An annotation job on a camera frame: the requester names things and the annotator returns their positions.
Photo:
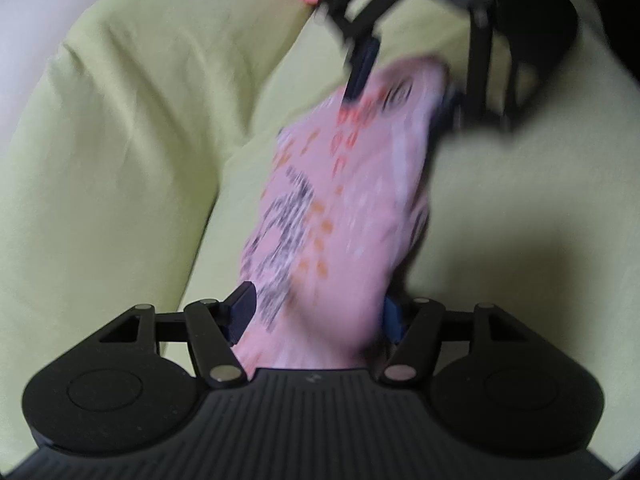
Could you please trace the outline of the green sofa cover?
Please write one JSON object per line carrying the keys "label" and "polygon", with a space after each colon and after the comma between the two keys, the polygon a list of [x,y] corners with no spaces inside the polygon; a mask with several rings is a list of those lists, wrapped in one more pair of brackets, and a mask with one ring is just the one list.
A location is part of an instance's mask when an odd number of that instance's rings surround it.
{"label": "green sofa cover", "polygon": [[[29,378],[134,304],[238,280],[278,132],[343,81],[299,0],[99,0],[50,58],[1,163],[1,466]],[[594,452],[639,449],[639,89],[584,27],[514,132],[442,142],[409,292],[493,302],[587,367]]]}

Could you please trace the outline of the pink patterned pajama pants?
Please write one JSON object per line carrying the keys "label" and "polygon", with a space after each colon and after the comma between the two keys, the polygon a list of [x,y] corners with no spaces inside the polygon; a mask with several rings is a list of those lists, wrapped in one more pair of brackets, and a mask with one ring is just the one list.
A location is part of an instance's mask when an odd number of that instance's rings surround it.
{"label": "pink patterned pajama pants", "polygon": [[233,351],[261,368],[363,366],[384,297],[427,217],[428,130],[443,62],[404,58],[375,72],[354,105],[333,93],[278,135],[240,278],[255,314]]}

